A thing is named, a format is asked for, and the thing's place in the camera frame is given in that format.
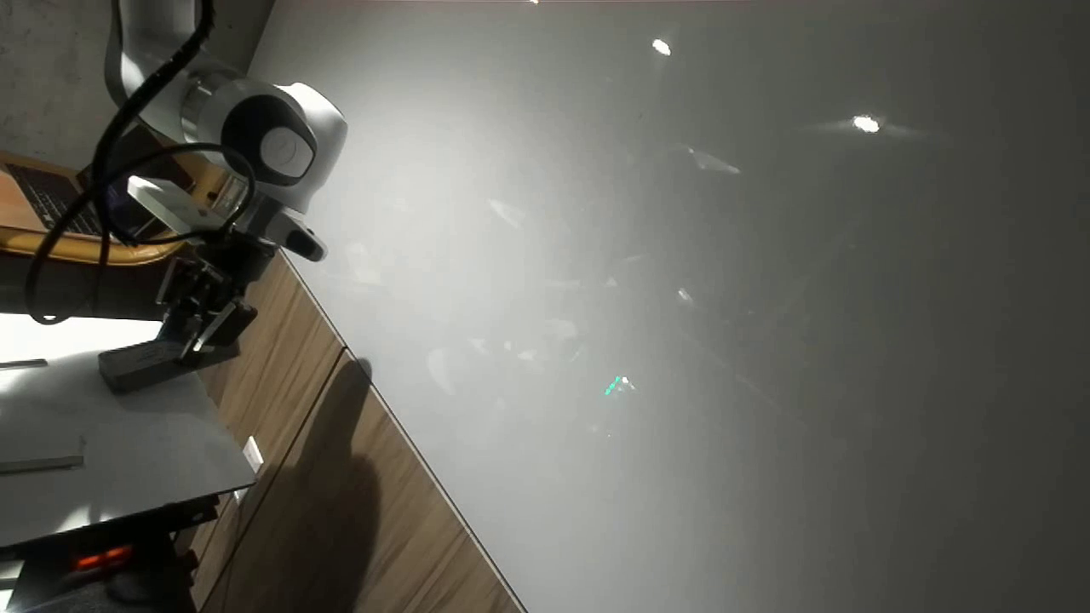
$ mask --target robotic arm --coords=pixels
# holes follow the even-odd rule
[[[197,0],[111,0],[104,86],[127,101],[197,26]],[[211,61],[186,64],[139,118],[173,144],[219,144],[234,174],[249,174],[244,210],[226,230],[204,230],[171,261],[160,287],[162,328],[148,343],[101,353],[101,377],[114,392],[154,384],[239,353],[239,338],[254,317],[244,287],[262,275],[277,250],[321,260],[321,241],[298,225],[310,193],[328,182],[341,148],[341,112],[310,86],[268,86]],[[222,228],[195,213],[171,182],[128,182],[139,202],[173,230]],[[239,210],[242,193],[226,191],[219,210]]]

